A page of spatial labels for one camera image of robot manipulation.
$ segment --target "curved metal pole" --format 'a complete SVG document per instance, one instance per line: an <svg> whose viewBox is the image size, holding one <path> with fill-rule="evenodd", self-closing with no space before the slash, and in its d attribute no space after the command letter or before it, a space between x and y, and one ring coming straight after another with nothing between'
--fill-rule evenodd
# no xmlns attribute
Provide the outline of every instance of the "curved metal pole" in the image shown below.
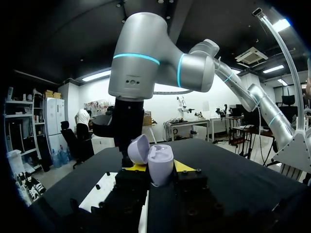
<svg viewBox="0 0 311 233"><path fill-rule="evenodd" d="M271 31L272 35L276 39L277 43L279 44L280 48L282 49L282 52L284 53L285 59L288 63L288 67L290 68L293 81L294 81L294 86L295 86L295 91L296 91L296 97L297 97L297 107L298 107L298 122L297 122L297 129L298 130L304 130L304 113L303 113L303 99L302 99L302 90L301 90L301 85L299 81L299 76L297 73L297 69L295 67L294 61L291 57L290 52L288 51L282 37L279 35L278 32L276 32L270 23L269 19L264 13L256 15L258 19L263 22L268 29Z"/></svg>

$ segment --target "black table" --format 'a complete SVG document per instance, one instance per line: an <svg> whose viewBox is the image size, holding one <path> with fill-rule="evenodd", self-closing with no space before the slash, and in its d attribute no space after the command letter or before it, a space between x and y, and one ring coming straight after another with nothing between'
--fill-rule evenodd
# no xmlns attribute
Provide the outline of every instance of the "black table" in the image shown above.
<svg viewBox="0 0 311 233"><path fill-rule="evenodd" d="M272 209L282 198L307 188L304 184L204 140L187 139L166 144L172 147L175 159L192 168L202 169L208 177L211 192L224 205L226 215L242 208L251 213ZM118 148L104 149L51 187L43 198L59 215L70 214L69 199L74 198L80 204L105 172L118 172L121 169L121 158ZM151 185L149 233L172 231L171 221L175 217L171 208L173 199L172 185L160 188ZM49 210L42 200L37 200L30 209L48 224Z"/></svg>

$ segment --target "refrigerator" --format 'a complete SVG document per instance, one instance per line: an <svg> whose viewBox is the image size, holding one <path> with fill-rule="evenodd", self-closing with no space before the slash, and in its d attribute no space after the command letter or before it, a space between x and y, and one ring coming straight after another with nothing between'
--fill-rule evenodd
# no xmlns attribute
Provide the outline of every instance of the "refrigerator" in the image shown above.
<svg viewBox="0 0 311 233"><path fill-rule="evenodd" d="M65 101L55 98L45 99L44 118L46 122L47 135L51 148L55 151L60 149L60 145L67 149L67 142L61 134L61 123L65 121Z"/></svg>

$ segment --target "black pants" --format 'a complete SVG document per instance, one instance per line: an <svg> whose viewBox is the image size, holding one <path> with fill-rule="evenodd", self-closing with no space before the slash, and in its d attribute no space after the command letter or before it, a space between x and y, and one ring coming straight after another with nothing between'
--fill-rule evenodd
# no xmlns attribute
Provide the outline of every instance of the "black pants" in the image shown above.
<svg viewBox="0 0 311 233"><path fill-rule="evenodd" d="M77 138L78 140L85 141L89 139L88 126L82 123L77 124Z"/></svg>

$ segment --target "computer monitor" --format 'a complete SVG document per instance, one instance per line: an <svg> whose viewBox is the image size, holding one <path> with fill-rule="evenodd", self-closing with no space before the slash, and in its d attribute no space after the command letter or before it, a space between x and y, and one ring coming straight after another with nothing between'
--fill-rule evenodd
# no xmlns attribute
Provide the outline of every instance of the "computer monitor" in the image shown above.
<svg viewBox="0 0 311 233"><path fill-rule="evenodd" d="M248 112L245 108L243 108L243 114L244 114L244 125L254 125L255 127L259 127L259 113L258 108L256 108L252 112ZM268 127L267 122L263 119L262 115L261 117L261 126Z"/></svg>

